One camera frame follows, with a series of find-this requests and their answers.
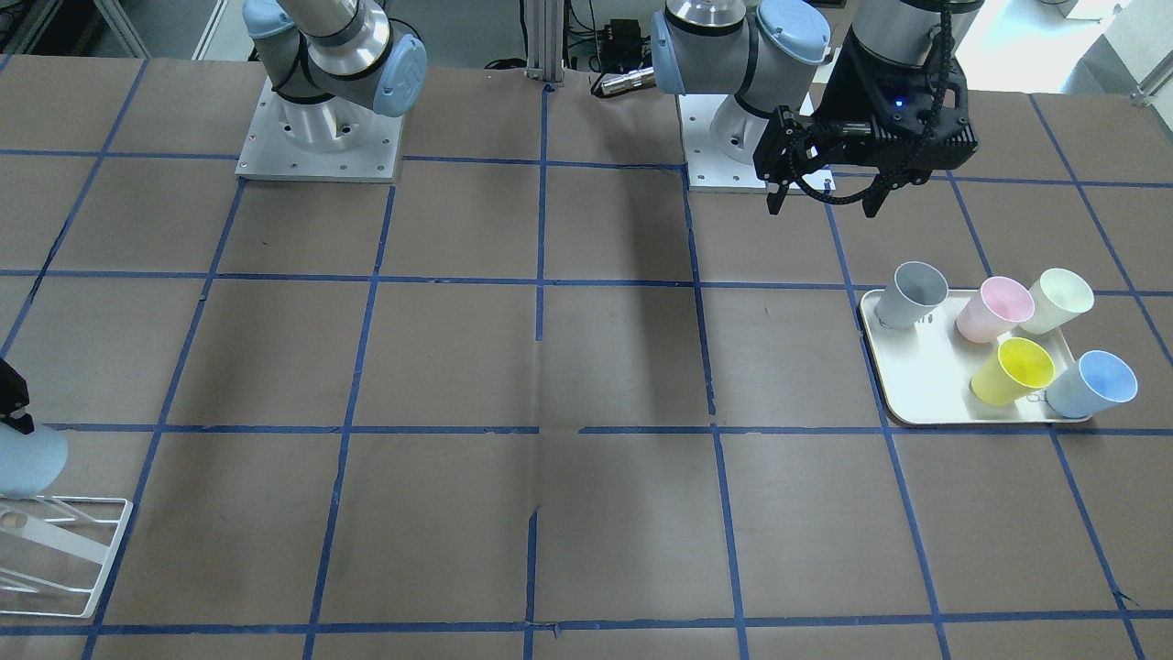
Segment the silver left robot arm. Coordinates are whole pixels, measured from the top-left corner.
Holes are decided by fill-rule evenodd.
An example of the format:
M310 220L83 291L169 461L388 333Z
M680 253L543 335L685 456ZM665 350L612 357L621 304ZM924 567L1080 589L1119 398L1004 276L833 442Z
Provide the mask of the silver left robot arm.
M667 1L651 25L656 82L667 94L719 94L718 138L772 185L875 217L891 191L962 166L979 150L960 26L979 1L863 1L818 107L800 106L832 41L805 1Z

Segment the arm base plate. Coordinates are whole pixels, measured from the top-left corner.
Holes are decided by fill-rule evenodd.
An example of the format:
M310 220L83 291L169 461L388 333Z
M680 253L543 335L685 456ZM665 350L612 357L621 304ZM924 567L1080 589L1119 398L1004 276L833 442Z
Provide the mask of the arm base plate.
M725 93L677 96L689 188L701 193L765 193L753 154L767 125Z
M389 184L400 163L404 120L330 98L294 104L265 80L236 175L246 181Z

